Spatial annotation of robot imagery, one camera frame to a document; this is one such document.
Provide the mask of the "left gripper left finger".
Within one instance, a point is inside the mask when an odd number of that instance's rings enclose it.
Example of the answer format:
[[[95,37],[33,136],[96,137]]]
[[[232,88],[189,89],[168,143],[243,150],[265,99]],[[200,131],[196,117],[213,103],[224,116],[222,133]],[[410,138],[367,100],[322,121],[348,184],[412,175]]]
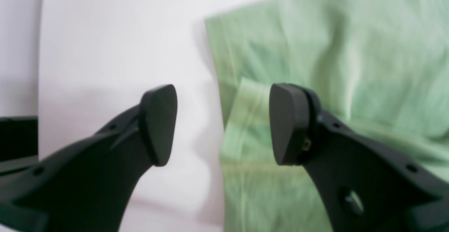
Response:
[[[176,115],[173,85],[148,90],[94,135],[1,184],[1,225],[19,232],[117,232],[141,176],[169,161]]]

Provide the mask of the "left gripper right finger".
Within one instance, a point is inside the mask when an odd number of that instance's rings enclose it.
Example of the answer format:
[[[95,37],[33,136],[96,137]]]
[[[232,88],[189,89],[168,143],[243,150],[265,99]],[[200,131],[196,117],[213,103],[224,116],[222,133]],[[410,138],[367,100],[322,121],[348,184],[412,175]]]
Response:
[[[448,231],[448,184],[355,133],[321,108],[314,91],[273,84],[269,120],[276,163],[305,168],[333,231]]]

